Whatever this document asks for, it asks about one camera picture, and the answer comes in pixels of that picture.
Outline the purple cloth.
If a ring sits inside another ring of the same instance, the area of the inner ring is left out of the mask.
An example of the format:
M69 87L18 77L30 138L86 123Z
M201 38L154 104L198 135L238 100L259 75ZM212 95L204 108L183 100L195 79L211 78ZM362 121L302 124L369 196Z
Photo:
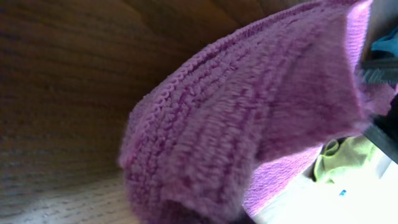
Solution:
M309 1L206 46L138 102L119 165L141 223L231 223L278 163L299 170L394 93L361 83L371 1Z

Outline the large green cloth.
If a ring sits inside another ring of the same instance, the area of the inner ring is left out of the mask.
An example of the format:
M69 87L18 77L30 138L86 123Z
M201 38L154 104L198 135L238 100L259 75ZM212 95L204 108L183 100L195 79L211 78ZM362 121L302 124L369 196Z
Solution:
M322 184L353 184L376 177L383 152L364 136L334 139L316 159L313 174Z

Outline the blue cloth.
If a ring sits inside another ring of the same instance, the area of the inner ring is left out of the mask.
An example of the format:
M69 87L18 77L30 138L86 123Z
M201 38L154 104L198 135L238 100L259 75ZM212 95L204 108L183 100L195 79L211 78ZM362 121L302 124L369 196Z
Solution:
M397 27L394 28L388 35L373 42L371 44L371 51L387 52L394 57L397 57Z

